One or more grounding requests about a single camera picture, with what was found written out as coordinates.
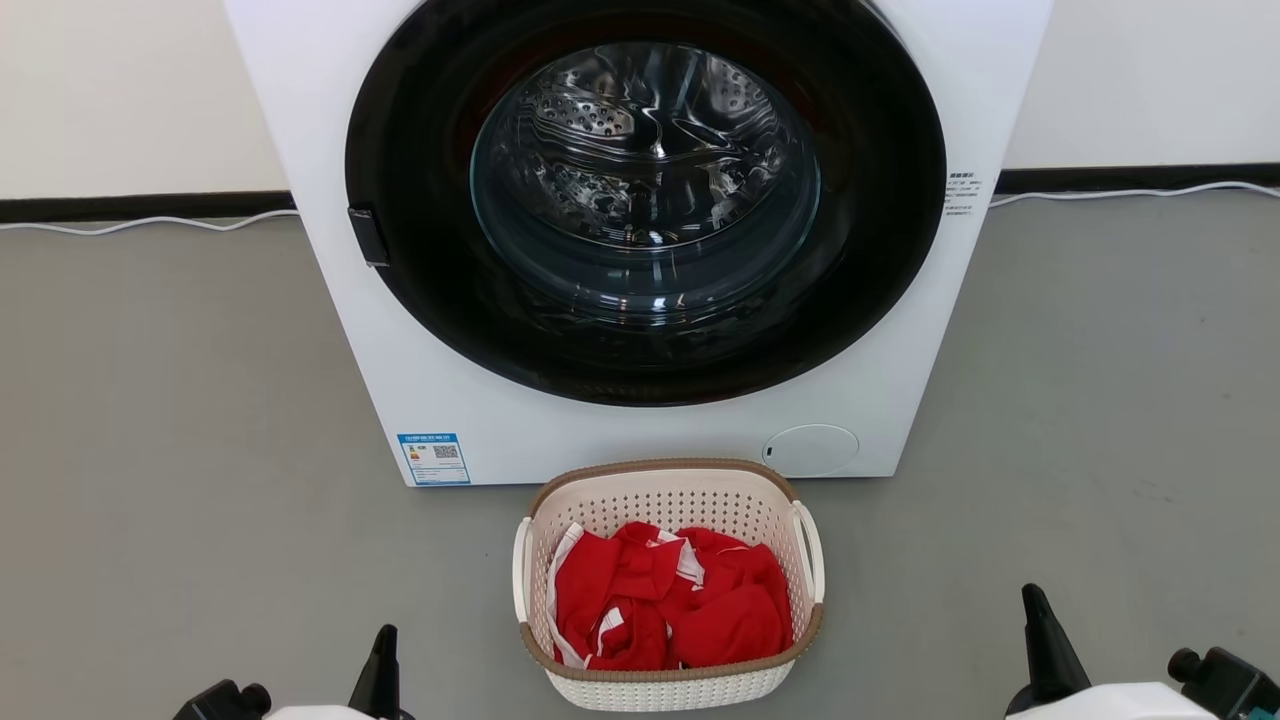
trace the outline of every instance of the white wall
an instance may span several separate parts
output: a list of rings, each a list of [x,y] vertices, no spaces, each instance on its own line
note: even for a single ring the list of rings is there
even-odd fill
[[[1277,0],[1057,0],[1005,167],[1280,161],[1277,72]]]
[[[1057,0],[1005,165],[1280,161],[1277,29],[1280,0]],[[0,0],[0,199],[284,187],[219,0]]]
[[[219,0],[0,0],[0,197],[285,187]]]

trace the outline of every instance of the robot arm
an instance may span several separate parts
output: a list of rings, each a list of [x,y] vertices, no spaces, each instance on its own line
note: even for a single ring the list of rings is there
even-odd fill
[[[374,650],[360,671],[347,707],[320,705],[282,707],[271,712],[271,696],[257,683],[236,687],[223,680],[183,703],[174,720],[413,720],[399,707],[399,662],[396,660],[396,626],[383,625]]]
[[[1066,632],[1037,585],[1023,588],[1030,683],[1006,720],[1275,720],[1280,688],[1261,670],[1215,647],[1202,660],[1183,648],[1169,661],[1179,694],[1162,683],[1091,685]]]

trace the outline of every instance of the power cord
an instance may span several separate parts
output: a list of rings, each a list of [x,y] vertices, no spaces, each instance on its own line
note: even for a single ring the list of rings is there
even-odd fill
[[[99,229],[92,229],[92,231],[83,231],[83,229],[79,229],[79,228],[67,228],[67,227],[63,227],[63,225],[49,225],[49,224],[44,224],[44,223],[13,223],[13,224],[8,224],[8,225],[0,225],[0,231],[20,231],[20,229],[28,229],[28,231],[50,231],[50,232],[60,232],[60,233],[65,233],[65,234],[78,234],[78,236],[82,236],[82,237],[97,237],[100,234],[110,234],[113,232],[127,231],[129,228],[136,228],[136,227],[140,227],[140,225],[150,225],[150,224],[154,224],[154,223],[174,223],[174,224],[179,224],[179,225],[188,225],[188,227],[192,227],[192,228],[200,228],[202,231],[232,232],[232,231],[238,231],[238,229],[241,229],[243,227],[247,227],[247,225],[252,225],[253,223],[257,223],[260,220],[266,220],[269,218],[292,218],[292,217],[297,217],[297,214],[298,214],[297,210],[271,210],[270,213],[262,213],[262,214],[259,214],[259,215],[253,215],[252,218],[244,218],[243,220],[241,220],[238,223],[232,223],[229,225],[215,225],[212,223],[201,223],[200,220],[188,220],[187,218],[141,218],[141,219],[137,219],[137,220],[129,220],[127,223],[120,223],[118,225],[109,225],[109,227],[105,227],[105,228],[99,228]]]
[[[1106,192],[1024,192],[1021,195],[1011,195],[1009,197],[1002,197],[1000,200],[996,200],[991,205],[988,205],[988,208],[1001,208],[1011,202],[1018,202],[1020,200],[1032,200],[1032,199],[1102,200],[1106,197],[1137,197],[1137,196],[1178,197],[1179,195],[1204,192],[1206,190],[1248,190],[1251,192],[1257,192],[1261,195],[1266,195],[1268,197],[1280,199],[1280,190],[1262,187],[1261,184],[1253,184],[1251,182],[1224,181],[1224,182],[1211,182],[1207,184],[1197,184],[1196,187],[1185,187],[1183,190],[1110,190]],[[138,220],[129,220],[127,223],[120,223],[118,225],[109,225],[105,228],[99,228],[92,231],[68,228],[63,225],[50,225],[45,223],[13,223],[8,225],[0,224],[0,231],[32,229],[32,231],[60,232],[65,234],[78,234],[82,237],[97,237],[101,234],[110,234],[113,232],[120,232],[140,225],[150,225],[152,223],[174,223],[205,231],[230,232],[230,231],[238,231],[243,227],[251,225],[260,220],[266,220],[269,218],[289,218],[289,217],[297,217],[297,214],[298,214],[297,210],[271,210],[270,213],[262,213],[260,215],[253,215],[252,218],[244,218],[243,220],[238,223],[232,223],[229,225],[215,225],[212,223],[201,223],[200,220],[188,220],[186,218],[142,218]]]
[[[1193,192],[1203,192],[1206,190],[1249,190],[1253,192],[1261,192],[1262,195],[1280,199],[1280,190],[1262,187],[1261,184],[1253,184],[1252,182],[1224,181],[1224,182],[1211,182],[1207,184],[1197,184],[1196,187],[1184,187],[1183,190],[1108,190],[1105,192],[1024,192],[1021,195],[1011,195],[1009,197],[1002,197],[1000,200],[996,200],[987,208],[1000,208],[1002,205],[1009,205],[1010,202],[1018,202],[1019,200],[1032,200],[1032,199],[1102,200],[1103,197],[1135,197],[1135,196],[1178,197],[1179,195],[1190,195]]]

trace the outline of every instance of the clothes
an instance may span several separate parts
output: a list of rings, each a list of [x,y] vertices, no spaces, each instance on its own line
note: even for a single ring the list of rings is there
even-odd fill
[[[571,525],[547,589],[556,659],[593,670],[707,667],[791,647],[773,552],[704,528],[628,523],[609,539]]]

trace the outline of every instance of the white stripe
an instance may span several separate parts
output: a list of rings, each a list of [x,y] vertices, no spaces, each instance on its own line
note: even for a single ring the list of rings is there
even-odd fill
[[[559,634],[559,625],[556,623],[556,575],[559,574],[561,566],[564,565],[564,559],[568,557],[573,546],[577,541],[582,539],[586,534],[586,529],[577,523],[573,523],[564,530],[564,537],[561,538],[558,546],[556,546],[556,555],[552,556],[552,569],[547,575],[547,619],[550,620],[549,629],[552,633],[552,641],[556,647],[561,651],[561,660],[566,666],[573,667],[576,670],[586,669],[586,661],[582,660],[573,646],[564,639],[564,635]]]
[[[703,580],[707,579],[707,570],[698,561],[698,553],[694,552],[694,546],[689,542],[689,538],[676,537],[667,530],[658,530],[658,539],[662,541],[660,544],[676,541],[685,543],[680,548],[680,561],[676,564],[676,574],[686,580],[692,580],[695,585],[701,585]]]
[[[605,612],[604,618],[600,618],[600,630],[595,633],[596,655],[604,655],[604,633],[608,633],[613,628],[621,628],[622,625],[626,625],[626,620],[622,619],[622,611],[617,607]]]

